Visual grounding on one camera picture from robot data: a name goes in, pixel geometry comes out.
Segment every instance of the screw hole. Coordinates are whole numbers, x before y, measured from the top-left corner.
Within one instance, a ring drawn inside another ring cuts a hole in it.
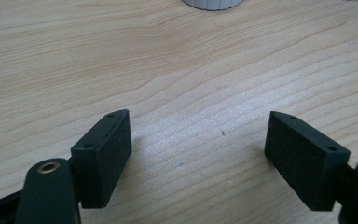
[[[329,149],[330,151],[338,151],[338,148],[336,147],[327,147],[327,149]]]
[[[39,166],[39,168],[37,168],[37,172],[40,174],[47,174],[57,170],[59,167],[60,164],[57,162],[48,162]]]
[[[83,148],[92,148],[92,144],[91,144],[91,143],[87,143],[87,144],[83,145]]]

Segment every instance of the light wood surface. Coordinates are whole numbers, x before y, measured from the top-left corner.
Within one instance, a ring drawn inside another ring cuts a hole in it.
[[[0,1],[0,198],[122,108],[133,152],[83,223],[337,223],[263,148],[277,110],[358,162],[358,2]]]

